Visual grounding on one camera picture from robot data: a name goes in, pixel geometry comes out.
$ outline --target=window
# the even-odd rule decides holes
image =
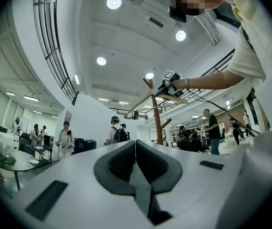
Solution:
[[[253,118],[254,118],[254,123],[255,123],[256,125],[258,125],[258,124],[259,124],[258,118],[257,118],[257,116],[256,116],[256,112],[255,112],[254,106],[253,106],[253,104],[252,104],[252,102],[254,101],[254,99],[256,99],[256,97],[255,97],[255,95],[254,95],[254,92],[255,92],[255,90],[254,90],[254,89],[251,89],[251,92],[249,93],[249,95],[248,95],[248,97],[247,97],[247,101],[248,101],[248,103],[249,103],[249,106],[250,106],[250,109],[251,109],[251,113],[252,113]]]

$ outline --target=white wall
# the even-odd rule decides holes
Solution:
[[[71,114],[70,129],[74,133],[74,137],[93,139],[97,142],[97,147],[104,146],[107,133],[111,127],[111,118],[116,113],[93,97],[79,94]],[[131,140],[137,140],[137,126],[140,123],[118,117],[121,124],[126,124]]]

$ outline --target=sleeve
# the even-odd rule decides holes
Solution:
[[[239,28],[239,38],[235,53],[228,65],[227,71],[239,75],[245,79],[265,79],[266,75],[255,51],[246,41],[242,27]]]

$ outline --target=woman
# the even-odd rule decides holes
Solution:
[[[30,139],[32,140],[31,145],[37,146],[37,140],[39,137],[39,125],[35,124],[34,129],[30,132]]]
[[[59,134],[59,140],[56,142],[56,146],[61,146],[61,159],[68,158],[74,148],[74,137],[71,130],[69,130],[69,126],[69,122],[64,121],[63,129]]]

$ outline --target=jeans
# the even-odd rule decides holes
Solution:
[[[220,155],[220,152],[218,151],[218,146],[220,145],[219,139],[210,139],[211,143],[211,154],[212,155]]]
[[[250,124],[246,124],[246,127],[250,130]]]

